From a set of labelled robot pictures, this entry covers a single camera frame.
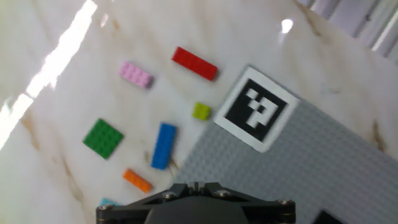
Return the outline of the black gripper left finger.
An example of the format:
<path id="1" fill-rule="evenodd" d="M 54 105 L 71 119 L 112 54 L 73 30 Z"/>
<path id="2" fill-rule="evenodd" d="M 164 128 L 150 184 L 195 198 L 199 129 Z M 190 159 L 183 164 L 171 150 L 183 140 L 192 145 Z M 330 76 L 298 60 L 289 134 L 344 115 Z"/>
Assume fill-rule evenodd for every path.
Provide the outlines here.
<path id="1" fill-rule="evenodd" d="M 196 189 L 196 182 L 179 183 L 173 184 L 169 189 L 162 192 L 127 205 L 117 205 L 111 202 L 103 203 L 96 208 L 96 224 L 145 220 L 154 208 L 170 205 L 171 202 L 194 196 Z"/>

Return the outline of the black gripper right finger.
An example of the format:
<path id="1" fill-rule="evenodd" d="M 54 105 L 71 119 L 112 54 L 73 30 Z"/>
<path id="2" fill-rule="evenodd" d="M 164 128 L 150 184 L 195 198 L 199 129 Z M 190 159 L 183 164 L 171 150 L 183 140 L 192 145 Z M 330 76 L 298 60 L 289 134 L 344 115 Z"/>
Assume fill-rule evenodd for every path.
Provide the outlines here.
<path id="1" fill-rule="evenodd" d="M 223 187 L 218 182 L 197 182 L 197 195 L 237 205 L 250 222 L 295 223 L 293 200 L 262 200 Z"/>

